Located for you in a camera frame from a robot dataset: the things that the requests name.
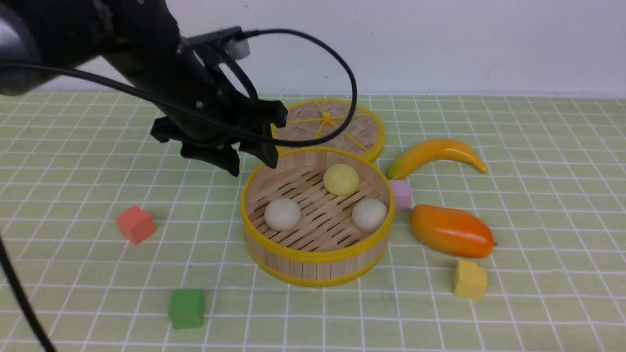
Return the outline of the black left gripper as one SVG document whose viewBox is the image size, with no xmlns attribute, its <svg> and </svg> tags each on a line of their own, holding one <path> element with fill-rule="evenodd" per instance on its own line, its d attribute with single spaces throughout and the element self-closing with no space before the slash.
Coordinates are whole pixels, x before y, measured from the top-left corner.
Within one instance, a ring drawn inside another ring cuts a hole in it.
<svg viewBox="0 0 626 352">
<path fill-rule="evenodd" d="M 105 60 L 134 87 L 210 120 L 259 134 L 273 123 L 284 125 L 288 113 L 282 103 L 250 101 L 236 91 L 221 71 L 204 67 L 190 50 L 179 53 L 178 47 L 178 42 L 157 49 L 119 43 L 106 52 Z M 277 167 L 279 152 L 273 143 L 242 139 L 239 151 L 254 156 L 271 169 Z M 183 143 L 180 155 L 210 163 L 234 177 L 240 174 L 239 154 L 228 145 L 219 149 Z"/>
</svg>

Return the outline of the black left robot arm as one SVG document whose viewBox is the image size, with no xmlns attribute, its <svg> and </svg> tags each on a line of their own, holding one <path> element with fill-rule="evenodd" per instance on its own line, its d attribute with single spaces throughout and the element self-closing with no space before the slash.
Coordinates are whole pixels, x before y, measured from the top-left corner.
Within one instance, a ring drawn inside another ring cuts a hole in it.
<svg viewBox="0 0 626 352">
<path fill-rule="evenodd" d="M 241 27 L 183 37 L 165 0 L 2 0 L 1 64 L 34 63 L 73 68 L 101 56 L 133 87 L 206 118 L 271 137 L 287 111 L 277 101 L 247 98 L 220 69 L 249 55 Z M 20 96 L 60 74 L 1 70 L 1 94 Z M 150 135 L 160 143 L 182 143 L 183 158 L 207 162 L 239 175 L 239 150 L 275 169 L 273 143 L 248 142 L 200 119 L 154 103 L 165 116 Z"/>
</svg>

